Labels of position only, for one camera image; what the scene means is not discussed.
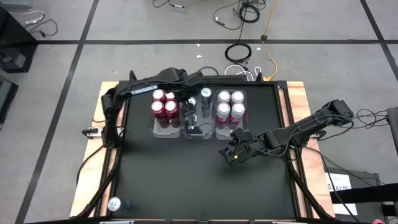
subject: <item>plastic container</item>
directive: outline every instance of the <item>plastic container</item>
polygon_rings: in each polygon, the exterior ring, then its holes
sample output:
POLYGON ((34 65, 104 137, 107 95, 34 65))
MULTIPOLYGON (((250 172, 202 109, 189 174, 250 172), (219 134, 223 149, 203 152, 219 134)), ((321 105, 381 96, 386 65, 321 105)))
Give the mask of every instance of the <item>plastic container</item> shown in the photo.
POLYGON ((195 102, 196 113, 187 117, 182 116, 184 135, 188 139, 209 139, 215 131, 215 114, 213 111, 213 107, 216 105, 215 93, 209 88, 204 88, 193 99, 190 99, 190 101, 195 102), (208 100, 202 100, 202 93, 206 96, 211 93, 206 98, 208 100))
POLYGON ((216 119, 217 117, 217 105, 215 105, 213 107, 213 116, 215 117, 214 121, 215 121, 215 133, 216 133, 216 137, 220 140, 231 140, 231 136, 230 134, 238 129, 238 128, 242 128, 243 130, 247 130, 248 129, 248 104, 247 104, 247 94, 245 91, 242 90, 218 90, 215 93, 215 97, 218 96, 218 94, 222 91, 228 91, 229 94, 232 95, 234 94, 234 92, 239 91, 243 94, 244 99, 239 99, 238 102, 241 102, 244 105, 244 113, 241 119, 239 119, 238 122, 233 122, 232 119, 230 118, 231 116, 231 112, 233 110, 233 105, 234 105, 234 101, 233 99, 231 99, 228 103, 229 103, 229 116, 228 119, 225 122, 220 122, 223 119, 216 119))
POLYGON ((175 121, 168 119, 165 121, 159 121, 156 119, 152 108, 149 108, 151 114, 147 130, 154 135, 155 138, 178 138, 181 135, 181 116, 180 116, 180 126, 175 125, 175 121))

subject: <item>floor stripe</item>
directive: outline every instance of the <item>floor stripe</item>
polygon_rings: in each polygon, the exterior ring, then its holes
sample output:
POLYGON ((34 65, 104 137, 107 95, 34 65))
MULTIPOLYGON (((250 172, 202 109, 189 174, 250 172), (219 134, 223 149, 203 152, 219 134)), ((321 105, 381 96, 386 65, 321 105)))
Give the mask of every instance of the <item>floor stripe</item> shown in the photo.
MULTIPOLYGON (((261 40, 240 40, 243 44, 261 44, 261 40)), ((79 40, 38 40, 39 44, 79 44, 79 40)), ((91 45, 150 45, 150 44, 233 44, 236 40, 182 39, 182 40, 85 40, 91 45)), ((398 40, 267 40, 266 44, 398 44, 398 40)))
POLYGON ((384 37, 380 32, 379 26, 377 25, 376 20, 374 20, 372 12, 371 12, 368 4, 366 3, 366 0, 361 0, 361 4, 362 4, 363 9, 365 10, 366 15, 368 16, 369 22, 372 25, 373 31, 376 34, 377 39, 381 41, 381 48, 383 49, 383 52, 386 55, 387 61, 390 64, 392 72, 394 73, 394 75, 396 76, 396 79, 398 80, 398 67, 396 64, 396 60, 392 56, 390 49, 387 46, 387 44, 390 44, 390 43, 385 42, 384 37))
POLYGON ((49 153, 50 145, 51 145, 52 139, 54 137, 54 133, 57 128, 58 121, 61 116, 62 108, 63 108, 63 106, 65 104, 65 100, 67 98, 70 84, 72 83, 72 79, 75 74, 75 70, 76 70, 80 55, 81 55, 81 51, 83 50, 84 40, 87 38, 88 30, 90 29, 91 22, 93 21, 93 18, 94 18, 94 14, 95 14, 95 10, 98 5, 98 1, 99 0, 93 1, 93 5, 91 6, 90 13, 88 14, 85 28, 83 29, 83 33, 80 37, 80 42, 76 48, 75 56, 73 56, 72 64, 70 65, 67 78, 65 80, 65 83, 63 84, 61 95, 58 100, 57 107, 55 108, 55 112, 52 117, 49 130, 47 131, 47 135, 44 139, 42 150, 40 152, 39 158, 37 159, 35 169, 33 171, 32 177, 30 178, 30 182, 29 182, 28 188, 26 190, 24 199, 22 201, 22 205, 19 209, 18 216, 15 221, 16 224, 23 223, 25 220, 26 214, 28 212, 34 192, 36 190, 37 183, 39 182, 40 175, 43 171, 45 159, 47 158, 47 154, 49 153))

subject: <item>gray floor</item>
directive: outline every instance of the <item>gray floor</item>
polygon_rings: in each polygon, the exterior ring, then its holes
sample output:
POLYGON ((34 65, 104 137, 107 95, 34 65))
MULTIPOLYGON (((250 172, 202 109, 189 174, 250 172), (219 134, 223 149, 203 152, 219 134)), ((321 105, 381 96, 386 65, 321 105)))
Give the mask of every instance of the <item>gray floor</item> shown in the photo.
MULTIPOLYGON (((59 33, 49 39, 78 40, 93 0, 35 0, 34 9, 58 22, 59 33)), ((174 0, 173 3, 195 2, 174 0)), ((99 0, 87 39, 236 39, 213 23, 217 7, 230 0, 204 0, 186 14, 171 7, 152 7, 148 0, 99 0)), ((243 39, 258 39, 272 6, 261 11, 258 23, 245 24, 243 39)), ((385 39, 398 39, 398 2, 381 4, 368 0, 385 39)), ((231 9, 218 13, 219 20, 236 26, 231 9)), ((43 27, 48 32, 51 26, 43 27)), ((299 2, 280 0, 272 18, 270 39, 376 39, 360 1, 299 2)), ((68 218, 75 193, 75 176, 83 160, 87 140, 81 130, 91 123, 101 82, 128 78, 133 69, 138 78, 150 77, 167 67, 194 72, 204 65, 220 73, 230 63, 224 44, 179 45, 85 45, 63 107, 25 222, 68 218)), ((260 66, 272 74, 274 66, 262 45, 251 45, 248 67, 260 66)), ((398 57, 398 45, 389 45, 398 57)), ((0 131, 0 205, 2 223, 14 223, 36 160, 54 114, 76 45, 40 45, 29 73, 1 74, 16 82, 19 91, 0 131)), ((380 45, 269 45, 278 63, 276 80, 302 80, 311 111, 329 100, 345 100, 353 111, 373 111, 398 106, 398 83, 380 45)), ((237 49, 231 52, 239 57, 237 49)), ((341 131, 329 128, 331 133, 341 131)), ((352 170, 377 172, 386 183, 398 182, 398 155, 388 126, 352 130, 320 143, 322 153, 352 170)))

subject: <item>soda can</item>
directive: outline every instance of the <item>soda can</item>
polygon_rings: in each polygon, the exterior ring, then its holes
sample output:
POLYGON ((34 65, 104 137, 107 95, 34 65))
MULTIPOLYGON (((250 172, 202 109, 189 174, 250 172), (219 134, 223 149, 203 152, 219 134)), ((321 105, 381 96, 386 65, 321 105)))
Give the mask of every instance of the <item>soda can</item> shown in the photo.
POLYGON ((245 110, 246 108, 244 107, 243 103, 235 103, 232 106, 231 116, 229 117, 229 120, 232 123, 240 122, 243 118, 245 110))
POLYGON ((201 107, 203 109, 210 109, 211 105, 211 89, 203 88, 200 91, 201 96, 201 107))
POLYGON ((132 209, 132 202, 131 200, 113 197, 108 201, 108 209, 111 212, 128 211, 132 209))
POLYGON ((152 110, 152 114, 155 116, 160 126, 162 128, 167 128, 169 126, 169 119, 167 119, 167 113, 166 109, 163 106, 163 103, 160 101, 155 101, 152 103, 152 106, 150 108, 152 110))
POLYGON ((174 128, 180 127, 180 113, 178 112, 177 103, 168 101, 165 105, 167 118, 171 121, 174 128))
POLYGON ((170 92, 170 93, 166 93, 166 101, 174 101, 176 103, 177 99, 175 99, 174 93, 170 92))
POLYGON ((197 124, 197 101, 194 97, 188 99, 188 102, 193 105, 193 114, 188 116, 188 128, 195 127, 197 124))
POLYGON ((229 112, 231 111, 231 107, 227 103, 220 103, 217 106, 217 117, 216 120, 220 123, 224 123, 229 118, 229 112))
POLYGON ((217 96, 217 103, 229 103, 231 100, 231 94, 228 91, 221 91, 217 96))
POLYGON ((241 91, 235 91, 231 95, 231 104, 234 103, 243 103, 244 101, 244 95, 241 91))
POLYGON ((152 93, 152 96, 153 96, 154 101, 160 101, 162 103, 166 103, 167 102, 167 100, 166 100, 166 92, 163 91, 163 90, 155 90, 152 93))

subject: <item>wooden table frame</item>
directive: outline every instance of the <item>wooden table frame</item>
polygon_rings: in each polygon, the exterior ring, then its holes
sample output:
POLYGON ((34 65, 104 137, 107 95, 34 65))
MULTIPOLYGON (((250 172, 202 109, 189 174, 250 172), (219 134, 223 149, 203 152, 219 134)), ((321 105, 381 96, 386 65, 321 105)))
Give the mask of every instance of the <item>wooden table frame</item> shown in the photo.
MULTIPOLYGON (((99 97, 96 105, 96 110, 94 114, 94 120, 103 121, 104 114, 102 111, 101 105, 101 96, 104 95, 108 89, 116 86, 118 82, 103 82, 101 89, 99 91, 99 97)), ((305 93, 305 88, 303 82, 285 82, 285 87, 287 87, 287 91, 284 91, 283 88, 279 88, 279 97, 280 97, 280 105, 282 107, 282 114, 284 118, 285 126, 290 125, 290 123, 294 123, 300 121, 301 119, 309 116, 311 114, 310 108, 308 105, 307 95, 305 93)), ((119 114, 118 125, 122 124, 122 115, 124 114, 124 110, 122 110, 119 114)), ((102 128, 103 123, 92 123, 92 127, 102 128)), ((94 138, 88 140, 86 152, 84 159, 86 159, 90 154, 92 154, 97 148, 102 145, 101 138, 94 138)), ((314 139, 310 139, 308 142, 308 146, 317 149, 318 143, 314 139)), ((73 200, 72 209, 70 212, 70 216, 75 216, 79 214, 86 204, 91 200, 94 196, 95 192, 98 190, 100 186, 101 178, 103 174, 103 167, 105 163, 106 157, 106 149, 103 148, 100 150, 97 155, 93 156, 90 161, 86 163, 84 168, 82 168, 80 173, 80 179, 76 188, 75 198, 73 200)), ((116 155, 116 150, 112 149, 108 151, 108 155, 111 157, 109 160, 108 167, 112 167, 114 162, 114 157, 116 155)), ((292 158, 295 158, 295 153, 293 151, 290 152, 292 158)), ((313 152, 311 150, 305 150, 303 148, 302 151, 302 167, 303 172, 305 174, 305 180, 307 183, 308 189, 311 191, 313 196, 316 198, 318 203, 325 209, 325 211, 331 216, 335 216, 333 210, 333 204, 331 202, 329 190, 327 188, 325 171, 323 169, 323 163, 321 157, 318 153, 313 152)), ((297 168, 297 162, 294 161, 294 167, 299 172, 297 168)), ((301 217, 308 217, 306 212, 305 199, 303 197, 303 193, 299 189, 296 184, 297 198, 298 198, 298 206, 300 209, 301 217)), ((101 206, 99 207, 99 211, 97 212, 100 216, 106 215, 107 210, 107 202, 111 193, 111 184, 106 189, 101 206)), ((318 218, 315 211, 312 212, 314 218, 318 218)))

